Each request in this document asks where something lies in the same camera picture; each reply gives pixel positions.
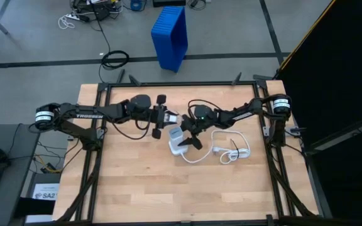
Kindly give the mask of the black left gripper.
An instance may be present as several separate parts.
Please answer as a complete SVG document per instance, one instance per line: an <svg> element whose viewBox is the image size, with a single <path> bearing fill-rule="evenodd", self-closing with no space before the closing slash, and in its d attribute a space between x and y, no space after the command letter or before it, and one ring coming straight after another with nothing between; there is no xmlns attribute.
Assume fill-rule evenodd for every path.
<svg viewBox="0 0 362 226"><path fill-rule="evenodd" d="M155 139L160 139L162 132L160 129L164 127L165 111L166 107L164 103L166 102L167 96L165 94L160 94L156 98L156 105L151 109L150 106L147 109L148 112L148 125L146 131L149 131L150 124L154 123L155 127L152 129L151 136ZM180 114L178 112L172 112L167 110L167 115L178 117ZM168 121L167 126L179 125L181 121Z"/></svg>

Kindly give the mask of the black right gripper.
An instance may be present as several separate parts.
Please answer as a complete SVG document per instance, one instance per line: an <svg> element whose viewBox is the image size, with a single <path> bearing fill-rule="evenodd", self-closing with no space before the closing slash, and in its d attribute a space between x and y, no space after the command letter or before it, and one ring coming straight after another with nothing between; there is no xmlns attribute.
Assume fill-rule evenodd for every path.
<svg viewBox="0 0 362 226"><path fill-rule="evenodd" d="M217 114L198 117L196 119L184 114L182 115L180 127L183 132L188 131L191 135L197 136L212 126L221 127L223 123ZM187 145L193 145L198 150L202 149L202 143L197 137L188 137L178 144L178 146Z"/></svg>

